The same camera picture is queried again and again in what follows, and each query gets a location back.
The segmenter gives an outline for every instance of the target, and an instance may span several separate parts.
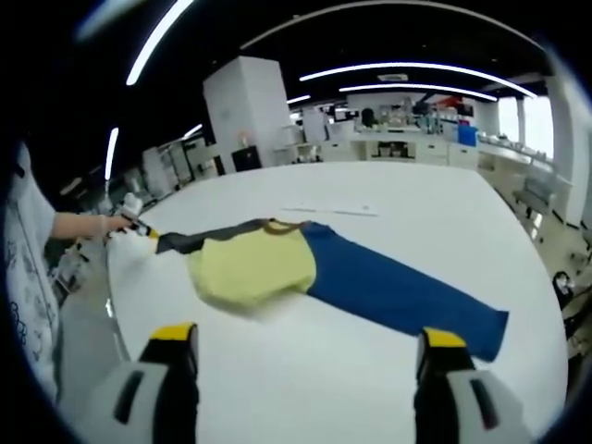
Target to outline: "person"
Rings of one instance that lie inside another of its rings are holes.
[[[32,371],[56,401],[60,327],[57,300],[43,260],[49,238],[103,237],[130,226],[121,216],[84,216],[58,213],[45,199],[31,173],[29,150],[22,145],[14,165],[4,228],[6,285],[18,342]]]

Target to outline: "curved led light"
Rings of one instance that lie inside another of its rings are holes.
[[[117,143],[117,136],[119,135],[119,128],[111,129],[109,136],[109,145],[107,146],[107,160],[105,162],[105,180],[111,179],[111,164],[113,163],[113,153],[115,152],[115,144]]]
[[[404,88],[409,90],[438,90],[446,91],[448,93],[458,93],[461,95],[472,95],[473,97],[479,97],[481,99],[490,100],[491,102],[497,102],[497,97],[493,95],[483,94],[482,92],[464,90],[462,88],[452,88],[451,86],[440,86],[440,85],[421,85],[418,83],[380,83],[378,85],[363,85],[363,86],[351,86],[348,88],[339,88],[340,93],[346,93],[348,91],[361,91],[361,90],[378,90],[386,88]]]
[[[528,97],[533,99],[537,98],[537,95],[526,88],[523,88],[516,83],[512,83],[509,80],[502,79],[500,77],[486,74],[485,72],[475,71],[474,69],[454,67],[452,65],[440,65],[438,63],[417,63],[417,62],[387,62],[387,63],[369,63],[365,65],[353,65],[351,67],[328,69],[327,71],[316,72],[315,74],[309,74],[307,76],[300,77],[300,81],[307,81],[312,79],[318,79],[319,77],[331,76],[333,74],[340,74],[342,72],[358,71],[361,69],[377,69],[377,68],[428,68],[428,69],[441,69],[444,71],[459,72],[461,74],[467,74],[469,76],[480,77],[481,79],[487,79],[495,81],[500,85],[512,88]]]
[[[185,133],[185,135],[183,136],[183,139],[187,139],[189,136],[191,136],[194,132],[199,131],[204,125],[203,124],[199,124],[197,127],[195,128],[191,128],[189,131],[187,131]]]
[[[311,98],[310,95],[301,95],[300,97],[296,97],[294,99],[289,99],[288,102],[286,102],[286,103],[288,105],[292,105],[292,104],[295,104],[296,102],[301,102],[302,100],[308,100],[310,98]]]
[[[177,0],[175,5],[173,5],[168,12],[165,14],[164,17],[160,20],[160,22],[148,37],[148,40],[144,44],[142,50],[138,54],[138,58],[131,67],[131,71],[129,72],[128,79],[126,80],[126,85],[130,86],[138,81],[140,74],[142,74],[142,70],[146,66],[148,59],[152,55],[152,52],[161,41],[161,39],[165,36],[168,29],[173,26],[173,23],[177,21],[179,16],[189,7],[189,5],[193,3],[193,0]]]

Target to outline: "white tabletop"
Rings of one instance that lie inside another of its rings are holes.
[[[379,216],[328,211],[364,204]],[[294,206],[318,211],[282,210]],[[510,311],[497,359],[477,366],[524,404],[533,433],[560,412],[567,350],[559,305],[535,247],[475,172],[373,162],[281,166],[196,183],[144,219],[161,232],[190,234],[259,216],[329,224]],[[198,297],[183,256],[153,251],[152,240],[136,235],[111,240],[115,313],[132,358],[162,325],[199,325],[199,442],[414,442],[415,338],[305,295],[253,317],[227,313]]]

